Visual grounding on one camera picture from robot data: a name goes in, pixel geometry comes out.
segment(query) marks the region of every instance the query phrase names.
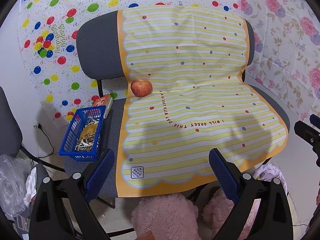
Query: gray chair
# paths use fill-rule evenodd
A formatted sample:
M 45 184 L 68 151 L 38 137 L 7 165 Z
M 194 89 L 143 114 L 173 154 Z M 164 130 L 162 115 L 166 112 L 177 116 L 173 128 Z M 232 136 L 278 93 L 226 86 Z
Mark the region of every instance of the gray chair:
M 247 22 L 247 26 L 250 41 L 248 65 L 250 65 L 254 55 L 254 34 L 249 22 Z M 124 76 L 118 45 L 117 11 L 84 23 L 78 31 L 76 45 L 83 72 L 89 78 L 98 81 L 99 95 L 103 96 L 101 80 Z M 253 88 L 279 113 L 289 130 L 290 122 L 285 111 L 266 93 L 255 87 Z M 114 151 L 116 159 L 124 103 L 125 99 L 114 100 L 108 117 L 104 120 L 104 135 L 100 152 L 104 152 L 104 149 L 109 148 Z M 88 164 L 89 162 L 77 162 L 70 157 L 64 157 L 64 168 L 69 176 L 74 172 L 82 172 Z M 118 197 L 116 191 L 116 165 L 113 166 L 100 194 Z

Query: red apple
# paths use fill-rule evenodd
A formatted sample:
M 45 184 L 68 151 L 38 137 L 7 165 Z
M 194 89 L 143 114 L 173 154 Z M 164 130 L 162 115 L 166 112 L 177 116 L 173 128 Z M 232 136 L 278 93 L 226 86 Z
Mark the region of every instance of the red apple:
M 131 83 L 131 90 L 136 97 L 143 98 L 152 93 L 152 84 L 148 80 L 134 80 Z

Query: floor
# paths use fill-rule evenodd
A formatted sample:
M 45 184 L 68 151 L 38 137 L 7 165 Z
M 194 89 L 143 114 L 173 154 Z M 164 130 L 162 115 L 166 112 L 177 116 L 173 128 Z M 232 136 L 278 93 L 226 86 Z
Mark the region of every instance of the floor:
M 55 164 L 57 166 L 63 167 L 63 158 L 59 156 L 58 154 L 53 154 L 49 157 L 43 158 L 44 161 L 50 162 L 52 164 Z M 248 170 L 249 173 L 252 173 L 256 167 L 253 167 L 252 169 Z M 53 180 L 57 179 L 66 179 L 68 176 L 61 172 L 61 171 L 56 171 L 51 168 L 47 168 L 48 173 L 50 177 Z M 209 185 L 207 185 L 202 191 L 201 194 L 196 201 L 195 205 L 199 208 L 199 217 L 198 217 L 198 232 L 199 236 L 201 237 L 202 240 L 211 240 L 211 230 L 204 224 L 202 220 L 202 211 L 205 207 L 205 205 L 208 202 L 208 195 L 209 195 L 209 190 L 213 186 L 217 186 L 218 182 L 212 182 Z M 188 196 L 193 190 L 189 190 L 186 192 L 182 192 L 183 195 Z M 107 200 L 108 202 L 112 202 L 112 198 L 108 198 L 105 196 L 100 196 L 103 199 Z M 106 232 L 114 232 L 114 231 L 119 231 L 127 228 L 132 228 L 131 224 L 131 212 L 133 209 L 138 205 L 140 198 L 116 198 L 116 208 L 112 209 L 109 208 L 108 206 L 98 202 L 97 200 L 93 200 L 90 202 L 90 207 L 93 211 L 93 213 L 96 215 L 98 218 L 98 221 L 100 222 L 101 226 Z M 296 212 L 294 203 L 292 201 L 292 198 L 290 194 L 288 195 L 288 202 L 292 214 L 292 223 L 293 225 L 299 225 L 299 217 Z M 74 227 L 76 230 L 81 231 L 78 224 L 76 223 L 75 217 L 73 215 L 70 203 L 68 200 L 64 201 L 65 207 L 70 214 L 71 220 L 74 224 Z M 302 230 L 301 226 L 294 226 L 293 227 L 293 232 L 294 232 L 294 240 L 299 240 L 301 239 Z M 113 237 L 113 240 L 134 240 L 136 238 L 135 232 L 128 233 L 122 236 L 116 236 Z

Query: green balloon print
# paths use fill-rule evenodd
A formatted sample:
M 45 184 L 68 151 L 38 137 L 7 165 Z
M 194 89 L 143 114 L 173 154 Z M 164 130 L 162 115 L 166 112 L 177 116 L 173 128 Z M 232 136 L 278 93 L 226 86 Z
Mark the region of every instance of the green balloon print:
M 73 20 L 74 20 L 73 17 L 68 17 L 68 18 L 66 19 L 66 23 L 72 23 Z
M 116 99 L 117 96 L 118 96 L 118 94 L 115 93 L 115 92 L 112 92 L 112 93 L 110 93 L 110 96 L 111 96 L 113 99 Z
M 50 84 L 50 79 L 46 78 L 46 79 L 43 81 L 43 83 L 44 83 L 45 85 L 49 85 L 49 84 Z
M 52 0 L 50 2 L 50 6 L 55 6 L 58 2 L 59 2 L 59 0 Z
M 72 85 L 71 85 L 71 88 L 72 88 L 73 90 L 77 90 L 77 89 L 79 89 L 79 87 L 80 87 L 80 85 L 79 85 L 79 83 L 77 83 L 77 82 L 74 82 L 74 83 L 72 83 Z
M 94 12 L 98 10 L 99 5 L 97 3 L 92 3 L 88 6 L 88 12 Z
M 39 55 L 40 55 L 40 57 L 45 57 L 45 56 L 47 56 L 47 51 L 45 49 L 41 49 Z

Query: white plastic bag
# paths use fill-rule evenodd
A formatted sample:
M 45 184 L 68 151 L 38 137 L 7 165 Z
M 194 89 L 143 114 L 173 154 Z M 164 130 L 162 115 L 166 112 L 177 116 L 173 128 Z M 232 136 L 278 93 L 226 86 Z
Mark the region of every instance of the white plastic bag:
M 285 182 L 282 172 L 272 164 L 261 165 L 254 171 L 253 177 L 265 181 L 271 181 L 273 178 L 278 178 L 282 183 L 285 193 L 288 193 L 287 183 Z
M 29 160 L 0 155 L 0 206 L 8 218 L 13 219 L 27 208 L 23 199 L 30 170 Z

